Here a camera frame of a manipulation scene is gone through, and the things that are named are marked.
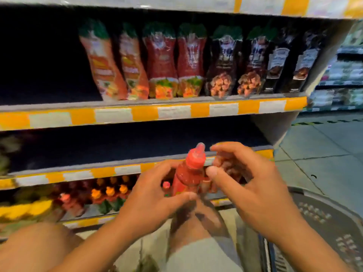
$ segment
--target red sauce bottle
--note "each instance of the red sauce bottle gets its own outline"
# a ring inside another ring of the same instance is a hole
[[[199,184],[204,179],[205,147],[203,143],[198,143],[189,151],[185,161],[177,167],[172,186],[173,196],[182,192],[198,192]]]

